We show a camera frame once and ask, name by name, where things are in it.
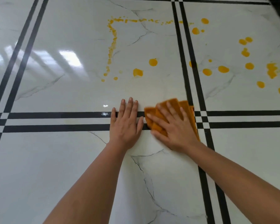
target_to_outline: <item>floor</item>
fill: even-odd
[[[0,224],[42,223],[130,96],[138,116],[187,99],[203,143],[280,189],[280,18],[267,0],[0,0]],[[250,222],[145,125],[110,223]]]

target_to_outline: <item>hand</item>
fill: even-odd
[[[169,102],[167,102],[167,107],[170,113],[157,104],[157,108],[166,117],[169,123],[150,114],[147,114],[147,116],[155,123],[163,127],[167,131],[168,137],[157,131],[151,131],[151,134],[171,150],[186,153],[190,146],[198,144],[199,141],[192,129],[187,113],[183,110],[183,108],[180,108],[184,117],[184,120],[181,120]]]
[[[138,101],[130,97],[127,107],[125,100],[121,100],[118,117],[116,119],[115,108],[112,109],[110,123],[110,141],[116,146],[119,146],[125,152],[134,146],[138,141],[143,128],[143,117],[140,117],[136,124],[138,112]]]

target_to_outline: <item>person's right hand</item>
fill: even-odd
[[[199,141],[191,127],[187,113],[183,110],[183,108],[180,108],[184,117],[184,120],[181,120],[169,102],[167,102],[167,107],[170,110],[170,113],[157,104],[157,108],[166,117],[169,123],[150,114],[147,114],[147,116],[155,123],[163,127],[167,131],[168,137],[157,131],[151,131],[151,134],[171,150],[186,153],[191,146],[195,146],[199,143]]]

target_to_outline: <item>person's left arm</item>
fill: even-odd
[[[138,101],[122,99],[118,117],[112,109],[110,140],[82,176],[58,202],[44,224],[108,223],[125,153],[140,137],[143,117],[136,124]]]

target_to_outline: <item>person's right arm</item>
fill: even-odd
[[[148,117],[163,127],[168,137],[157,131],[151,133],[171,150],[184,153],[197,163],[250,222],[280,224],[280,190],[199,142],[186,112],[181,108],[181,120],[170,103],[167,106],[171,113],[160,105],[157,108],[169,123],[152,115]]]

